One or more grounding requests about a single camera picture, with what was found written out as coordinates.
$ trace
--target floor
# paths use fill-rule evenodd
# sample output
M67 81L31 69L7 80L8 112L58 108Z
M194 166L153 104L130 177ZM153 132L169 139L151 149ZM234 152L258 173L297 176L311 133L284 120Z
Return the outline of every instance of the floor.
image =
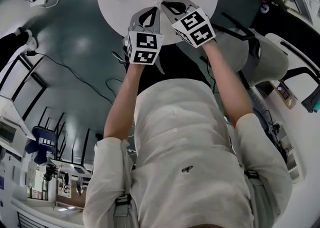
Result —
M48 5L55 1L48 0ZM249 27L260 5L261 0L218 0L211 21L231 27L221 16L221 12L226 12ZM111 55L111 51L121 53L122 37L105 21L97 0L59 0L56 7L49 9L31 8L28 2L22 0L0 0L0 21L0 37L15 31L17 27L30 28L38 41L37 52L69 66L100 94L114 100L105 81L109 78L123 79L125 75L124 67ZM203 55L201 51L186 43L179 43L178 46L207 74L206 64L199 59ZM35 63L40 57L30 57L29 60ZM90 128L85 161L92 162L95 133L102 132L111 104L77 80L66 68L49 59L41 62L37 73L47 83L48 89L28 116L27 126L31 129L38 123L46 106L50 107L49 115L55 122L65 112L63 133L67 135L67 145L63 158L71 159L74 145L74 155L79 159ZM109 85L115 91L120 87L116 81Z

